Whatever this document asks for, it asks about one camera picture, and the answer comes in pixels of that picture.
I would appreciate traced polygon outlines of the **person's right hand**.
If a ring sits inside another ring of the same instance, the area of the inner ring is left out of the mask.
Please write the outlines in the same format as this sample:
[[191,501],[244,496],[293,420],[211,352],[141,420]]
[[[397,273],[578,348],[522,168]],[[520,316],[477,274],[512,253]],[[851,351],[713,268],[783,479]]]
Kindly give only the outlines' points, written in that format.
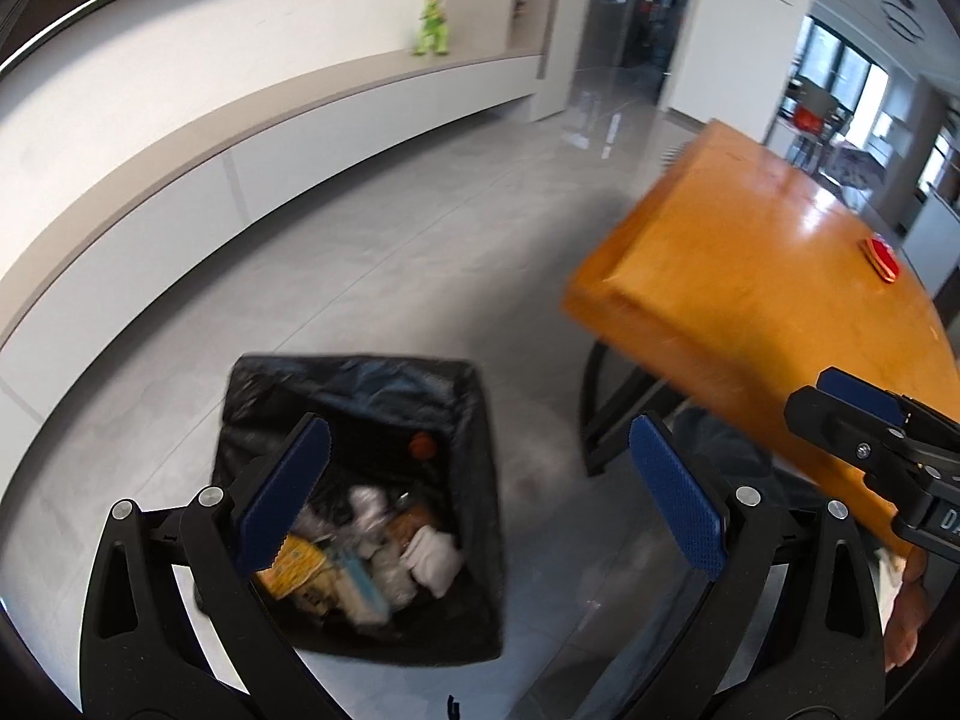
[[928,568],[928,553],[914,546],[901,574],[901,585],[893,602],[892,616],[884,632],[885,671],[900,668],[910,661],[919,642],[919,631],[931,616],[923,577]]

